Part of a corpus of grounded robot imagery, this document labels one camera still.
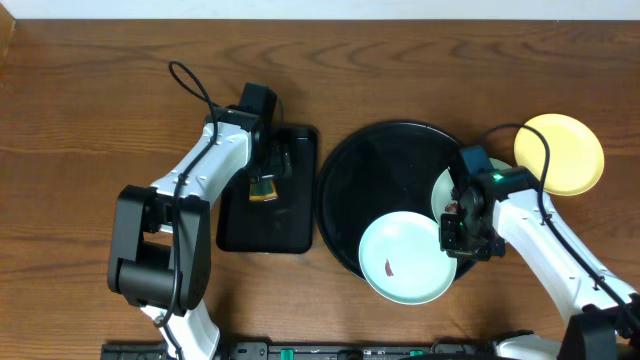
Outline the orange green scrub sponge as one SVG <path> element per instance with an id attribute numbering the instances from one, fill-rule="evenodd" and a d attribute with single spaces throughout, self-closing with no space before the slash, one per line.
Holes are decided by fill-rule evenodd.
<path id="1" fill-rule="evenodd" d="M 262 179 L 250 184 L 249 200 L 251 202 L 266 202 L 278 197 L 275 183 L 272 179 Z"/>

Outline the mint plate small red stain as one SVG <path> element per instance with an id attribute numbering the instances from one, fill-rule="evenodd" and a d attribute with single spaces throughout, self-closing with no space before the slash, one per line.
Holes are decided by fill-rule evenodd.
<path id="1" fill-rule="evenodd" d="M 358 260 L 370 287 L 402 305 L 434 301 L 451 286 L 457 270 L 457 260 L 440 249 L 439 225 L 409 211 L 374 220 L 361 237 Z"/>

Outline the yellow plate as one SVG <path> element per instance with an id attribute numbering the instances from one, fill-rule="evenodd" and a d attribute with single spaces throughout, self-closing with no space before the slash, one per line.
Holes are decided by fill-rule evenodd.
<path id="1" fill-rule="evenodd" d="M 575 196 L 590 190 L 604 171 L 604 151 L 596 135 L 582 122 L 562 114 L 542 114 L 525 123 L 538 131 L 550 149 L 544 189 L 559 196 Z M 545 148 L 539 137 L 520 129 L 514 141 L 519 166 L 541 178 Z"/>

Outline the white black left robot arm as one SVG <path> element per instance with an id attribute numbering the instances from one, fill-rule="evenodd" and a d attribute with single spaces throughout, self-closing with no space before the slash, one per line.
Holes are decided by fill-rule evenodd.
<path id="1" fill-rule="evenodd" d="M 210 209 L 240 170 L 262 165 L 274 108 L 216 107 L 201 138 L 149 187 L 116 202 L 109 289 L 140 308 L 175 359 L 211 359 L 220 331 L 203 301 L 211 272 Z"/>

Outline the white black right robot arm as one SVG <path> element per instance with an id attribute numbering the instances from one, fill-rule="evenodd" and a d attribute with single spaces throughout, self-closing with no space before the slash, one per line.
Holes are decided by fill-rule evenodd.
<path id="1" fill-rule="evenodd" d="M 559 342 L 531 332 L 495 340 L 495 358 L 639 357 L 638 292 L 583 244 L 527 169 L 446 170 L 434 185 L 432 208 L 448 256 L 486 261 L 512 246 L 565 322 Z"/>

